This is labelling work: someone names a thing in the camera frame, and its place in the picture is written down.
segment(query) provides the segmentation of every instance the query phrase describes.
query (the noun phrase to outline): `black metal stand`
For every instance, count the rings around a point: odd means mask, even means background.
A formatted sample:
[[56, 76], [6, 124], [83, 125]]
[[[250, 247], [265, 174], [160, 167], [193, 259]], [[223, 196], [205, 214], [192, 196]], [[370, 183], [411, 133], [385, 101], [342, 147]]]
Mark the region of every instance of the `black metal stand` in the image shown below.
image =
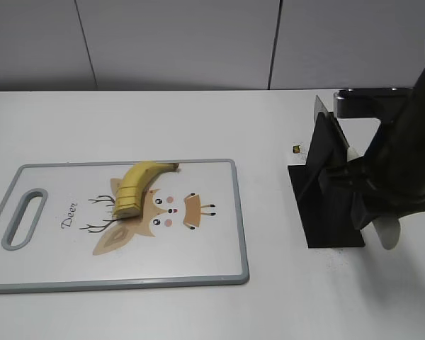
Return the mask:
[[353, 228], [353, 193], [322, 176], [323, 169], [346, 163], [348, 143], [331, 113], [317, 116], [306, 165], [289, 166], [302, 226], [309, 248], [364, 247]]

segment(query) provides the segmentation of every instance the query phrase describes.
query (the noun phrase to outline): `table surface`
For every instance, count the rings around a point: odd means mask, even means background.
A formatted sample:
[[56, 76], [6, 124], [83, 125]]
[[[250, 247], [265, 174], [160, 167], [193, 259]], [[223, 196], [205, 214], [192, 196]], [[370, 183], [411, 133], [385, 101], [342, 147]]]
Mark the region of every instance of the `table surface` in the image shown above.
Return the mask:
[[[425, 339], [425, 213], [393, 251], [308, 249], [286, 165], [332, 90], [0, 93], [0, 200], [28, 163], [231, 158], [245, 285], [0, 295], [0, 339]], [[359, 152], [374, 120], [347, 120]]]

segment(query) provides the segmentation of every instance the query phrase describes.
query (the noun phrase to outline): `deer ear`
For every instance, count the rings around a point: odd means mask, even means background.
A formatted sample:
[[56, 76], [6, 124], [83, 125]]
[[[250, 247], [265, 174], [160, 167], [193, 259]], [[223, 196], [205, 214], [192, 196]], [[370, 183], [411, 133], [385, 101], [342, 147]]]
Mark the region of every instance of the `deer ear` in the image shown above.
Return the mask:
[[112, 189], [112, 194], [116, 197], [118, 188], [120, 188], [122, 179], [121, 178], [112, 178], [110, 180], [110, 189]]
[[121, 248], [132, 239], [132, 236], [134, 236], [134, 231], [131, 230], [127, 223], [118, 223], [102, 235], [96, 248], [93, 250], [93, 255], [102, 255]]

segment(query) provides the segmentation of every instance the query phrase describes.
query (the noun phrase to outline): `banana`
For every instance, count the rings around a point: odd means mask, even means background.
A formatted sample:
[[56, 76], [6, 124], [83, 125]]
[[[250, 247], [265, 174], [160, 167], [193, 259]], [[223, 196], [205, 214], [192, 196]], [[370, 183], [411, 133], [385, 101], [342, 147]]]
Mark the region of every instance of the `banana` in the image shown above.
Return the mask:
[[158, 175], [177, 170], [179, 163], [141, 161], [130, 168], [121, 181], [115, 197], [113, 216], [119, 220], [142, 213], [144, 191]]

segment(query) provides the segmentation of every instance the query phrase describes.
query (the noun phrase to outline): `white cutting board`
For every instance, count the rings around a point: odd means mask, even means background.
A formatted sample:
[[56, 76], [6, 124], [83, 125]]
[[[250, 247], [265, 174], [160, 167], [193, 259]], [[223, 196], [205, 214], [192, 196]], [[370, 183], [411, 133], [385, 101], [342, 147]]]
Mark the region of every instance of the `white cutting board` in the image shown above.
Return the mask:
[[[149, 188], [155, 192], [153, 204], [166, 210], [149, 224], [154, 236], [134, 234], [126, 245], [101, 255], [93, 255], [93, 250], [118, 222], [103, 232], [81, 228], [112, 219], [113, 206], [107, 206], [112, 202], [93, 199], [113, 198], [111, 179], [122, 178], [134, 162], [21, 167], [0, 207], [0, 293], [246, 282], [249, 273], [234, 162], [180, 162], [179, 171], [160, 175]], [[2, 239], [19, 200], [36, 188], [47, 191], [47, 200], [33, 236], [20, 249], [7, 250]], [[193, 193], [200, 196], [201, 205], [214, 205], [201, 209], [210, 215], [201, 215], [195, 229], [183, 223], [184, 198]]]

